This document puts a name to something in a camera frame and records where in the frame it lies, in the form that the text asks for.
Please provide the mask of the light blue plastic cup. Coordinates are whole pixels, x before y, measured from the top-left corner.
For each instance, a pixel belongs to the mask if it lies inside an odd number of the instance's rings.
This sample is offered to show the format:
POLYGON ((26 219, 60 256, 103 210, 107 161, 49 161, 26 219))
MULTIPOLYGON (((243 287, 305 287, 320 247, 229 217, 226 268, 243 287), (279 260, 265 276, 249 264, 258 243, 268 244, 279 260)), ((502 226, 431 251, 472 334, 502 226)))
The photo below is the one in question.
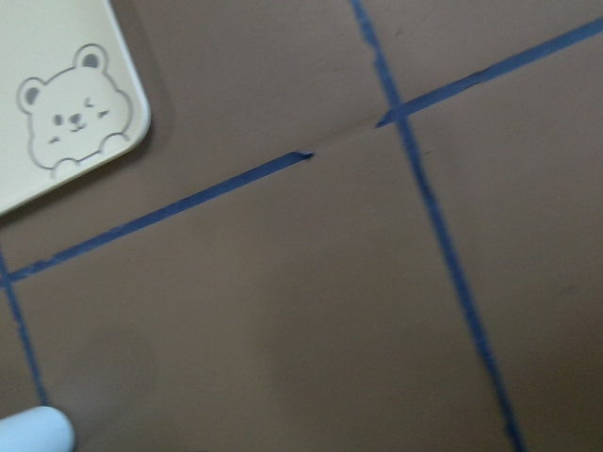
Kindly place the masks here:
POLYGON ((74 429, 60 410, 40 406, 1 420, 1 450, 7 452, 69 452, 74 429))

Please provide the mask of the cream bear tray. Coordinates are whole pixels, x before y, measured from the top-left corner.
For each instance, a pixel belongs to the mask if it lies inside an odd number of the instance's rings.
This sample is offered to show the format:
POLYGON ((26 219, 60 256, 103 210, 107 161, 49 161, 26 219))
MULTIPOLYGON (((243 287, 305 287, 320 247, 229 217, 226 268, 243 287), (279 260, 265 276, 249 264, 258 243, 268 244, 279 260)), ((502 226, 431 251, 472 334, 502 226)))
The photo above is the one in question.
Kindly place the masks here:
POLYGON ((150 123, 110 2, 2 2, 2 214, 130 152, 150 123))

